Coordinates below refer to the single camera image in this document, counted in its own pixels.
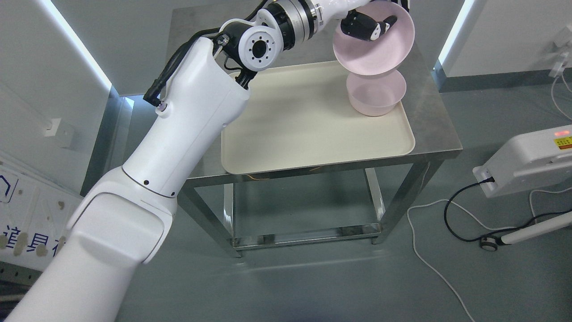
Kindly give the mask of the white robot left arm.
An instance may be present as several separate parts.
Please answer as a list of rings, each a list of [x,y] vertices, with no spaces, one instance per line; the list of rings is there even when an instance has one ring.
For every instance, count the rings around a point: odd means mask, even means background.
[[[198,31],[144,95],[153,126],[123,165],[96,182],[70,218],[65,245],[8,322],[112,322],[137,267],[159,251],[177,195],[204,153],[246,107],[249,82],[365,0],[262,1],[244,20]]]

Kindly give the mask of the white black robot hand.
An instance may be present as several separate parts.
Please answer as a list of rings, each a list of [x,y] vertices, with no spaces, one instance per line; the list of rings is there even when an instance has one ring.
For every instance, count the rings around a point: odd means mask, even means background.
[[[357,8],[370,3],[370,0],[313,0],[312,3],[318,11],[319,24],[338,20],[344,35],[367,42],[376,41],[386,34],[399,19],[392,15],[384,20],[375,20],[357,11]]]

